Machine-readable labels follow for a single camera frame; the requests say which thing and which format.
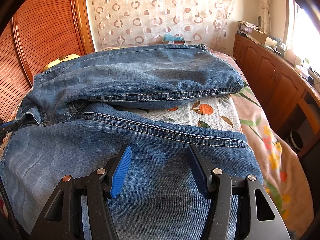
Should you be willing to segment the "blue denim jeans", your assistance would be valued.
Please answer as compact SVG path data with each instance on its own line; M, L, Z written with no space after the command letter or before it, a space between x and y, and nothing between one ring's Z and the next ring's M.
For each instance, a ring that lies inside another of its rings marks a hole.
M187 149L195 145L231 176L262 180L246 137L168 124L133 109L170 109L243 86L238 72L203 44L101 51L36 75L1 161L16 219L31 233L64 175L87 176L129 145L129 171L110 201L119 238L199 239L210 202L197 190Z

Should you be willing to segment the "floral pink blanket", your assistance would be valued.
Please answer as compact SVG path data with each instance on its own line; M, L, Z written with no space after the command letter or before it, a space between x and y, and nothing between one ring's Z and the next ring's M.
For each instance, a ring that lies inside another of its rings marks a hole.
M262 171L263 186L292 238L299 239L314 219L310 186L297 154L272 131L247 79L242 80L245 86L238 94L216 100L208 124L245 135Z

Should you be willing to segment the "yellow Pikachu plush toy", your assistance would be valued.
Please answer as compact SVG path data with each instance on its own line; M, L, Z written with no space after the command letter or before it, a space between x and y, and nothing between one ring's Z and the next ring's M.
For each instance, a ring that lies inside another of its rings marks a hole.
M79 58L80 56L78 54L70 54L70 55L65 55L65 56L62 56L50 63L48 63L44 68L43 68L43 71L46 71L47 69L61 63L61 62L65 62L65 61L69 61L69 60L73 60L73 59L76 59L76 58Z

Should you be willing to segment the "orange print bed sheet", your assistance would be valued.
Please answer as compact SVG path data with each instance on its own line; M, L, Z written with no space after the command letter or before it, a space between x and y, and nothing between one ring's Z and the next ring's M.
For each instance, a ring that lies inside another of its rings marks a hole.
M240 119L230 95L209 97L170 109L136 109L118 107L153 121L190 125L222 131L242 132Z

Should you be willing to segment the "wooden slatted wardrobe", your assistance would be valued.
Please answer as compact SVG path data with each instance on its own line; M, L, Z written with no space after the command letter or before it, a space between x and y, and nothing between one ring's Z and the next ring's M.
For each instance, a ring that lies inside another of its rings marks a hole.
M1 118L10 118L48 63L92 52L85 0L26 0L1 34Z

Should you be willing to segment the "long wooden sideboard cabinet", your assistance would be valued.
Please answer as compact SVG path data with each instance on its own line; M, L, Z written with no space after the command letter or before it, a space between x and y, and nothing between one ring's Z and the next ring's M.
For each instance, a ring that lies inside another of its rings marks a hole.
M306 155L319 142L319 92L295 72L293 65L240 34L235 35L233 56L271 128L283 139L307 123L307 140L298 151Z

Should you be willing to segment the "circle pattern sheer curtain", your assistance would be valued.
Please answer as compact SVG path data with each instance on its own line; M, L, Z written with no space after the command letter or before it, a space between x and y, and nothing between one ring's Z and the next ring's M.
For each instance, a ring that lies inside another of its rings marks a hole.
M162 43L165 34L186 44L225 50L234 0L86 0L95 50Z

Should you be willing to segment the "cardboard box on cabinet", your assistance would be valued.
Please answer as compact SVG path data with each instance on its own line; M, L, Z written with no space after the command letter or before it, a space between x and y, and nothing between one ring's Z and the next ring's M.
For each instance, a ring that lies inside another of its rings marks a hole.
M266 45L266 46L275 46L278 41L276 38L270 37L265 33L262 33L260 31L257 31L255 29L252 30L251 36L253 39L257 40L260 44Z

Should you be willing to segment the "box with teal cloth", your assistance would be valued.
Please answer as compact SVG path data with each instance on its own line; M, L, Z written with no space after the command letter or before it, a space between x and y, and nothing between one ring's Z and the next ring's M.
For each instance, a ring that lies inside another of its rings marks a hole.
M172 36L171 34L165 34L162 39L163 44L185 44L183 36Z

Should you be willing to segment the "stack of books papers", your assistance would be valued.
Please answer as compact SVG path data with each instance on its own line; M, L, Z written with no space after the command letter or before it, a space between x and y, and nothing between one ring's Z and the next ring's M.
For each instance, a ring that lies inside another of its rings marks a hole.
M251 35L252 31L260 31L260 27L246 22L246 21L237 21L238 24L238 31L237 33L242 35L242 36L247 36L247 35Z

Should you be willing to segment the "beige window curtain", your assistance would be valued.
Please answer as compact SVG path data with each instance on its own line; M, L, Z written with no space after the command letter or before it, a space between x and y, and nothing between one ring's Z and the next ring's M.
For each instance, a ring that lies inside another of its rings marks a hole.
M271 0L259 0L260 1L260 16L261 16L261 28L267 35L271 35Z

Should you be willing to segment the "window with wooden frame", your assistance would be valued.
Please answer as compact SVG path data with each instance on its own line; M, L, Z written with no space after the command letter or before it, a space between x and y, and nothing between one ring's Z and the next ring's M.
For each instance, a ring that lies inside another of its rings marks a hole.
M319 72L319 31L295 0L288 0L289 25L285 44L301 60Z

